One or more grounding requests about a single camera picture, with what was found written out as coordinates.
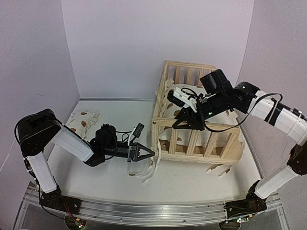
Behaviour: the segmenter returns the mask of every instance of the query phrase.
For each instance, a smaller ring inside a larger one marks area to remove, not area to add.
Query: white wall
[[[0,3],[0,228],[11,230],[30,181],[14,126],[51,108],[65,121],[79,100],[60,0]]]
[[[306,63],[307,1],[255,0],[238,82],[249,81],[267,93],[280,92],[285,105],[307,115]],[[289,159],[294,142],[284,133],[252,117],[244,128],[265,175]],[[290,228],[307,229],[307,176],[293,179],[279,193]]]
[[[216,65],[234,84],[253,0],[62,0],[81,98],[154,98],[164,60]]]

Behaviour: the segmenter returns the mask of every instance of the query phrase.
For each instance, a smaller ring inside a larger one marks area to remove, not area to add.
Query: black tape stripe
[[[270,119],[269,121],[269,124],[272,125],[272,126],[275,126],[275,123],[276,123],[276,120],[280,114],[280,112],[282,111],[282,109],[284,108],[284,105],[281,104],[281,103],[278,103],[277,106],[276,106],[276,109],[272,115],[272,118]]]
[[[275,105],[276,105],[276,103],[277,103],[277,101],[274,100],[274,98],[272,98],[272,101],[274,101],[274,105],[273,105],[271,111],[269,112],[269,114],[267,115],[267,117],[264,119],[265,122],[268,122],[268,121],[269,121],[269,119],[270,119],[270,117],[271,117],[271,115],[272,115],[272,113],[273,113],[273,110],[274,110],[274,108],[275,108]]]

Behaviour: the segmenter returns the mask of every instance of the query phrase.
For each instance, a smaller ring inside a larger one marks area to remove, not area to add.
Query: white table
[[[149,127],[154,105],[155,101],[149,100],[79,101],[75,110],[100,112],[98,122],[87,133],[87,140],[94,137],[102,124],[129,131],[141,122],[145,129],[135,141],[150,148]],[[145,171],[148,159],[127,163],[127,159],[113,158],[92,168],[55,146],[48,163],[63,194],[126,203],[178,204],[239,199],[260,179],[247,145],[239,164],[220,178],[217,175],[223,169],[207,174],[209,164],[161,161],[154,177],[145,185],[142,184],[145,178],[128,174]]]

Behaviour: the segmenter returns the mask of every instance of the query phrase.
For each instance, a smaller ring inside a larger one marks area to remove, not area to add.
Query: wooden frame
[[[158,153],[158,141],[159,131],[166,127],[172,127],[175,123],[175,119],[163,118],[161,109],[163,105],[165,82],[167,78],[174,79],[175,84],[180,83],[180,77],[183,76],[183,83],[189,85],[202,85],[199,79],[205,75],[205,72],[209,73],[215,70],[215,66],[165,61],[164,69],[160,81],[160,87],[158,90],[157,102],[154,108],[152,118],[152,149],[156,155]],[[209,128],[216,130],[223,130],[232,125],[206,123]],[[199,137],[200,131],[193,130],[189,138],[188,146],[177,145],[178,129],[171,131],[170,141],[160,140],[162,148],[162,159],[173,161],[186,161],[186,162],[199,162],[210,164],[237,164],[242,157],[243,149],[241,143],[238,140],[240,134],[240,128],[235,127],[224,133],[229,133],[225,146],[221,148],[216,147],[216,140],[219,133],[210,133],[206,146],[196,147],[196,142]]]

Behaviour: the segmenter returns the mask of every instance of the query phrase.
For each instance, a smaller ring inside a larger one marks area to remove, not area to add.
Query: pillow
[[[86,138],[86,132],[92,125],[98,121],[98,112],[89,112],[88,110],[77,110],[71,114],[69,128],[83,139]]]
[[[167,90],[165,91],[165,97],[163,101],[163,106],[162,106],[162,117],[164,118],[175,118],[175,116],[179,113],[181,110],[180,107],[177,105],[171,103],[170,101],[167,100],[167,94],[170,90],[174,90],[176,87],[182,89],[182,88],[189,88],[192,89],[197,95],[200,93],[206,94],[206,91],[203,86],[191,86],[191,85],[186,85],[186,84],[173,84],[171,83]],[[229,124],[229,125],[235,125],[236,124],[236,117],[237,114],[235,112],[230,112],[229,110],[220,113],[218,115],[215,115],[209,119],[207,119],[207,122],[211,123],[220,123],[220,124]],[[180,129],[178,133],[178,139],[177,139],[177,144],[178,145],[184,145],[187,146],[189,144],[189,137],[191,135],[191,130],[189,129]],[[228,133],[221,133],[216,141],[216,147],[223,147],[225,146],[227,139],[228,139]],[[197,139],[196,146],[206,146],[208,139],[210,136],[209,131],[202,131],[200,132],[200,135]],[[159,139],[160,140],[168,140],[170,141],[171,137],[171,128],[170,127],[165,127],[164,130],[160,130],[159,133]]]

